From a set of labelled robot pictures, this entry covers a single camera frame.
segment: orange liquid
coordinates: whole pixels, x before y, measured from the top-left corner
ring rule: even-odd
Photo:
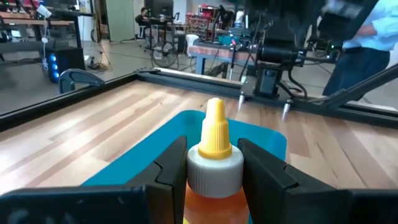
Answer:
[[[228,198],[206,198],[187,184],[184,218],[189,224],[247,224],[249,207],[243,189]]]

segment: wire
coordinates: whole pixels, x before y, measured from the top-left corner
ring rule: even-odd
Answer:
[[[214,55],[214,58],[213,58],[213,61],[211,62],[211,65],[210,65],[210,69],[209,69],[209,70],[211,70],[211,69],[213,68],[214,61],[216,60],[217,55],[218,55],[218,53],[220,52],[221,46],[222,46],[222,44],[220,44],[220,46],[218,46],[217,53],[216,53],[216,55]]]
[[[283,90],[285,90],[285,92],[291,97],[291,99],[295,98],[295,95],[282,82],[278,81],[276,85],[279,85]]]
[[[47,38],[47,20],[44,18],[44,38]],[[45,42],[43,42],[43,57],[45,58]]]
[[[316,56],[316,57],[324,57],[324,56],[326,56],[326,55],[327,55],[326,52],[315,52],[315,56]]]
[[[257,32],[259,31],[260,22],[261,22],[261,16],[260,16],[260,18],[259,18],[259,21],[257,22],[257,27],[256,27],[256,31],[254,32],[254,37],[251,39],[251,42],[250,42],[251,48],[250,48],[250,51],[249,51],[249,55],[248,55],[248,58],[246,59],[246,61],[245,61],[245,63],[244,63],[244,66],[243,66],[243,68],[242,68],[242,72],[241,72],[241,74],[239,75],[239,81],[240,81],[240,80],[242,79],[242,77],[243,77],[243,73],[244,73],[244,70],[246,69],[246,67],[247,67],[247,65],[248,65],[248,63],[249,63],[249,59],[252,58],[252,60],[255,61],[254,58],[253,58],[253,56],[251,55],[251,51],[252,51],[252,49],[253,49],[253,47],[252,47],[253,42],[254,42],[254,40],[256,39]]]
[[[96,73],[104,73],[107,70],[112,70],[113,67],[112,67],[111,61],[109,60],[108,54],[105,52],[105,49],[103,48],[101,42],[99,43],[99,46],[101,47],[101,50],[99,50],[98,52],[101,55],[101,57],[100,57],[99,61],[97,61],[94,57],[92,57],[88,68],[96,71]],[[108,61],[107,65],[102,63],[103,55],[105,55],[106,60]]]
[[[325,67],[323,67],[322,65],[318,65],[320,68],[324,69],[324,71],[326,71],[327,73],[329,73],[330,75],[332,74],[331,71],[327,70]]]
[[[304,63],[303,65],[320,65],[326,62],[314,62],[314,63]]]
[[[304,93],[304,98],[307,99],[308,93],[307,93],[307,90],[304,88],[304,86],[301,85],[298,81],[296,81],[296,80],[292,77],[292,71],[291,71],[291,70],[287,71],[287,74],[288,74],[289,80],[290,80],[293,84],[297,85],[297,86],[302,90],[302,92]]]

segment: yellow nozzle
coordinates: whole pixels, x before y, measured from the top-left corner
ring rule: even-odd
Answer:
[[[224,102],[219,98],[212,98],[207,102],[198,152],[207,159],[225,159],[232,155]]]

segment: wooden table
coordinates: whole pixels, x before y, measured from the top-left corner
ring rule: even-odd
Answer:
[[[0,192],[80,185],[183,110],[213,96],[136,81],[0,133]],[[287,161],[341,188],[395,189],[398,132],[224,99],[229,118],[280,131]]]
[[[9,3],[9,5],[11,6],[11,7],[16,7],[17,6],[17,4],[16,3],[14,3],[14,2],[10,2]],[[31,4],[22,4],[24,7],[27,7],[27,8],[31,8],[32,7],[32,5]],[[49,6],[46,6],[46,8],[47,9],[53,9],[53,7],[49,7]]]
[[[195,73],[203,75],[205,73],[206,59],[220,60],[222,62],[232,62],[232,51],[228,49],[219,48],[217,45],[214,47],[190,46],[187,50],[189,55],[197,58],[197,67]],[[244,65],[248,59],[249,53],[236,52],[234,63]],[[254,65],[256,54],[252,54],[249,58],[248,65]]]
[[[6,24],[17,24],[17,25],[40,25],[44,26],[43,20],[37,19],[4,19]],[[70,21],[50,21],[51,26],[69,26],[73,22]]]
[[[30,19],[30,15],[26,13],[0,12],[0,16],[3,19]]]

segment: computer monitor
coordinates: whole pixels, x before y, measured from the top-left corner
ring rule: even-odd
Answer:
[[[164,15],[165,17],[173,17],[173,3],[162,2],[161,4],[155,4],[152,10],[154,16]]]

